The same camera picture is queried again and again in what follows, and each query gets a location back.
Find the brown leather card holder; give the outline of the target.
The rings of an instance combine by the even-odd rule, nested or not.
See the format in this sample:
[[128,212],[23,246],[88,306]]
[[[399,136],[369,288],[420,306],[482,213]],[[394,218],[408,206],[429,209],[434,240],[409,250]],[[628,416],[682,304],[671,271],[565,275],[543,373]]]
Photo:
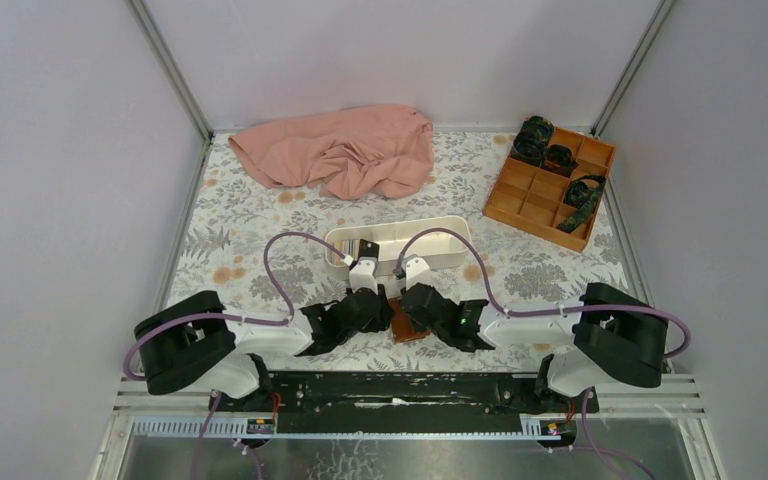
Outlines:
[[391,320],[391,332],[395,343],[417,341],[430,334],[429,331],[420,330],[419,327],[412,323],[411,319],[402,309],[398,298],[389,298],[388,304],[394,313]]

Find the white oblong plastic tray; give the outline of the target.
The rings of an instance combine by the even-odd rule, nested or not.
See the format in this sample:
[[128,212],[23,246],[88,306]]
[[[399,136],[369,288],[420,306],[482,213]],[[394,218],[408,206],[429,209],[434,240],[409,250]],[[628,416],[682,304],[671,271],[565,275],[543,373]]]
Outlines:
[[[397,267],[397,258],[402,248],[418,233],[431,228],[446,228],[471,240],[470,229],[465,219],[456,215],[380,223],[364,226],[341,227],[330,230],[324,240],[354,259],[360,257],[362,240],[379,246],[378,262],[374,276],[383,280]],[[426,259],[432,270],[460,266],[469,250],[453,236],[434,232],[422,236],[413,243],[408,254],[420,255]]]

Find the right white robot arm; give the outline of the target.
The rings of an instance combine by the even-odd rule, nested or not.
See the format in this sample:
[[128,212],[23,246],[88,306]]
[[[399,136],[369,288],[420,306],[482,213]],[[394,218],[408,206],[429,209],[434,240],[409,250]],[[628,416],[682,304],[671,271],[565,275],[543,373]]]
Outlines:
[[579,299],[525,311],[498,309],[488,300],[456,303],[417,283],[403,291],[400,305],[414,324],[463,352],[561,348],[542,360],[538,378],[542,388],[565,397],[608,383],[661,384],[668,319],[603,283],[589,285]]

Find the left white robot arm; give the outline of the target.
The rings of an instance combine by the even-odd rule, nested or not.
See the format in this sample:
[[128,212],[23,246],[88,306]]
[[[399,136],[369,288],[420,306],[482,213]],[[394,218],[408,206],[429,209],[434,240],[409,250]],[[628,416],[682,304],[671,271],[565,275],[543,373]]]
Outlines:
[[155,396],[200,385],[241,399],[267,388],[265,356],[324,355],[359,333],[388,329],[393,317],[382,287],[349,291],[288,319],[230,314],[217,292],[201,291],[134,327],[123,374]]

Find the stack of cards in tray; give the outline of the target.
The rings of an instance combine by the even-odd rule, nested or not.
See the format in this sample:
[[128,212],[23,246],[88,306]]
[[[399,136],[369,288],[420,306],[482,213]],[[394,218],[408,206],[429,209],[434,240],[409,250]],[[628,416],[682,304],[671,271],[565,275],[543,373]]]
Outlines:
[[338,241],[335,246],[354,260],[361,258],[379,259],[380,245],[372,240],[347,239]]

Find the floral patterned table mat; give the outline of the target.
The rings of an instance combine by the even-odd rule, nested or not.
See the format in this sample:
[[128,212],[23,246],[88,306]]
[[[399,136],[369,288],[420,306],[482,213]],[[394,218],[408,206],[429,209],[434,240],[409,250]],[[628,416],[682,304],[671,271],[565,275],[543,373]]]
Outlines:
[[318,188],[268,189],[254,181],[229,138],[214,138],[167,303],[202,290],[218,293],[230,312],[272,312],[338,299],[344,282],[326,269],[321,239],[338,227],[456,215],[466,220],[476,253],[435,273],[453,300],[492,290],[514,309],[580,295],[590,282],[628,288],[623,250],[609,207],[602,205],[580,253],[486,218],[483,207],[510,149],[507,133],[438,133],[435,164],[422,190],[388,200],[344,201]]

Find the wooden compartment organizer box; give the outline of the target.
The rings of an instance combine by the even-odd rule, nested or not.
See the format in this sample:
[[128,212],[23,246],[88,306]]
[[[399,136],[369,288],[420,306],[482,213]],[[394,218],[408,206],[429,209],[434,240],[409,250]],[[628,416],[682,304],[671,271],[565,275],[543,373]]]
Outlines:
[[559,126],[549,145],[560,144],[572,150],[578,162],[570,178],[555,175],[508,156],[500,170],[483,214],[505,225],[536,235],[570,250],[581,252],[587,246],[595,228],[596,212],[572,233],[557,229],[559,223],[575,209],[563,204],[569,184],[584,175],[603,175],[609,178],[617,148],[600,139]]

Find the pink crumpled cloth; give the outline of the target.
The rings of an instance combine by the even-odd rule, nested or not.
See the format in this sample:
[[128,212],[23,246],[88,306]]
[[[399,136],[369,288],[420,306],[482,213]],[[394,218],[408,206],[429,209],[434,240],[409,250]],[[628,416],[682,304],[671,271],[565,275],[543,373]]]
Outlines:
[[229,138],[244,170],[264,187],[320,185],[343,200],[419,192],[434,167],[432,143],[432,121],[395,104],[285,118]]

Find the unrolled dark patterned tie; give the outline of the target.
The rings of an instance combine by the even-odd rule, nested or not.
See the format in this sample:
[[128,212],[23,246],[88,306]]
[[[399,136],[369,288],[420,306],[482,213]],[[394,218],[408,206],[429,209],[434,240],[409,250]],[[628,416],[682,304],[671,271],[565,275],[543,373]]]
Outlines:
[[575,211],[561,221],[557,229],[572,233],[585,224],[596,212],[606,182],[607,177],[603,175],[584,175],[573,180],[564,194],[563,204],[574,208]]

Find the small rolled dark tie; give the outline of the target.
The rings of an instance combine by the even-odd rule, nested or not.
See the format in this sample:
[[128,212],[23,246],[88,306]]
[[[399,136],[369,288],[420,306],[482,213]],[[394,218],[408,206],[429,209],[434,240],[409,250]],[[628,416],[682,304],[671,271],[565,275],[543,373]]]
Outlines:
[[572,150],[564,145],[550,145],[545,150],[541,168],[555,175],[570,178],[578,162]]

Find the large rolled dark tie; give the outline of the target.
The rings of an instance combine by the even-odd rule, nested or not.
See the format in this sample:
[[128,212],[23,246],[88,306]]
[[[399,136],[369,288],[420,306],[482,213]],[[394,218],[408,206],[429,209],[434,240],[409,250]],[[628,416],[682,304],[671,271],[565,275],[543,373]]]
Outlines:
[[513,140],[510,156],[520,162],[539,167],[545,157],[555,126],[545,117],[527,118]]

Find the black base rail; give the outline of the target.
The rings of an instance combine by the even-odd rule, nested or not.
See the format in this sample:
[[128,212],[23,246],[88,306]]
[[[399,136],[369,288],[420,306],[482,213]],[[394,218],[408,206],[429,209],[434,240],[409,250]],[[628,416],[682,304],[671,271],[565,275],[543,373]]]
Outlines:
[[263,412],[281,434],[502,434],[521,418],[596,413],[597,396],[551,392],[531,374],[279,371],[219,411]]

